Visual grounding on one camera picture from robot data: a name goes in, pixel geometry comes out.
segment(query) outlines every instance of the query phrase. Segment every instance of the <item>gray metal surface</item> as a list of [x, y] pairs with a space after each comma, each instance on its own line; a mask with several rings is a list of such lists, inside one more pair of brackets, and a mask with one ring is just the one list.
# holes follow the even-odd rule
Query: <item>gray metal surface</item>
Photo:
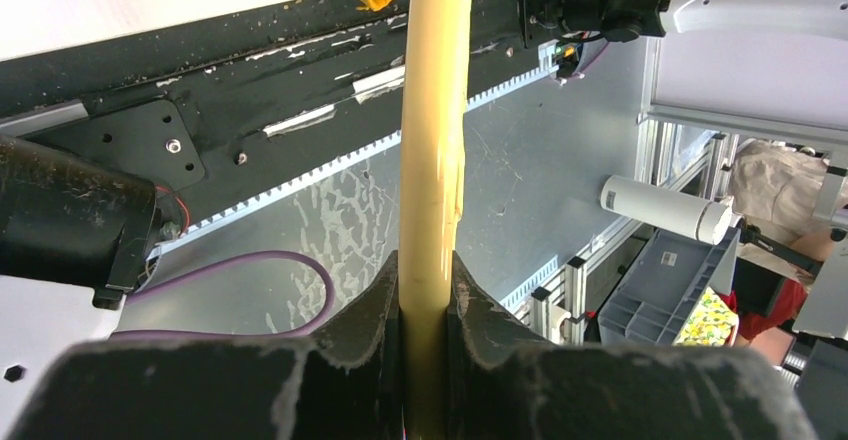
[[822, 150], [845, 150], [848, 147], [848, 131], [832, 128], [656, 104], [651, 106], [645, 116], [658, 122], [692, 125], [708, 130], [739, 133], [747, 137], [792, 142]]
[[88, 116], [88, 112], [79, 100], [17, 115], [10, 118], [0, 118], [0, 134], [10, 137], [21, 137], [39, 130], [58, 127], [59, 125], [79, 120]]
[[718, 176], [721, 167], [724, 166], [724, 151], [726, 149], [727, 135], [716, 133], [709, 141], [709, 163], [704, 174], [701, 176], [701, 184], [698, 187], [698, 196], [707, 200], [715, 200], [718, 191]]
[[848, 352], [816, 342], [795, 393], [821, 440], [848, 435]]
[[[644, 41], [614, 45], [584, 80], [562, 88], [544, 80], [466, 115], [457, 249], [493, 297], [552, 258], [563, 264], [618, 218], [597, 196], [609, 175], [636, 172], [644, 59]], [[391, 148], [180, 247], [163, 257], [154, 282], [240, 253], [290, 249], [328, 267], [339, 308], [397, 246], [399, 164]], [[121, 328], [283, 331], [322, 301], [317, 275], [261, 263], [133, 305]]]

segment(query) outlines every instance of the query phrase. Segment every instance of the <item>gray plastic bin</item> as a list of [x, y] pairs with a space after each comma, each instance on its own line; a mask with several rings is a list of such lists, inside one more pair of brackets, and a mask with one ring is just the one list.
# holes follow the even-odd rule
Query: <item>gray plastic bin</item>
[[601, 343], [671, 345], [710, 285], [729, 293], [739, 230], [716, 246], [658, 230], [598, 312]]

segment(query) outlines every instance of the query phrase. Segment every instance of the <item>bolt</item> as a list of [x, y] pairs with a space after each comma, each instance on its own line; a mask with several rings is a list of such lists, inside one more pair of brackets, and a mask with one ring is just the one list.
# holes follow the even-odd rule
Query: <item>bolt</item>
[[180, 150], [183, 149], [183, 146], [180, 144], [180, 141], [176, 138], [172, 138], [165, 142], [165, 150], [171, 153], [180, 153]]
[[3, 374], [3, 379], [9, 383], [15, 383], [18, 380], [24, 378], [25, 373], [26, 368], [20, 365], [13, 365], [6, 369], [6, 372]]

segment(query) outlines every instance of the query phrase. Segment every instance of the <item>yellow rod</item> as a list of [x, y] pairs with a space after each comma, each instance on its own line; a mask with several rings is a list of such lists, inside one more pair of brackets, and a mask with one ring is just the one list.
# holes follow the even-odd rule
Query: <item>yellow rod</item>
[[445, 318], [462, 213], [471, 0], [410, 0], [401, 124], [399, 297], [409, 438], [444, 438]]

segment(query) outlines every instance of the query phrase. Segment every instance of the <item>black mount bracket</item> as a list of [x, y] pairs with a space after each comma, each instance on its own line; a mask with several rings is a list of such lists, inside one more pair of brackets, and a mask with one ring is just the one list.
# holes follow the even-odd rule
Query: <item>black mount bracket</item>
[[660, 13], [669, 5], [669, 0], [519, 0], [521, 33], [527, 48], [578, 32], [600, 32], [610, 42], [663, 37]]
[[747, 228], [742, 229], [742, 235], [739, 238], [740, 243], [751, 243], [756, 245], [757, 247], [771, 253], [772, 255], [777, 256], [792, 265], [797, 266], [807, 272], [815, 278], [818, 276], [819, 271], [822, 267], [822, 262], [813, 260], [812, 258], [798, 253], [795, 250], [783, 245], [780, 242], [772, 240], [762, 233], [760, 233], [759, 228], [753, 225], [749, 225]]
[[177, 107], [168, 100], [90, 118], [28, 140], [137, 175], [171, 190], [203, 180], [206, 170]]

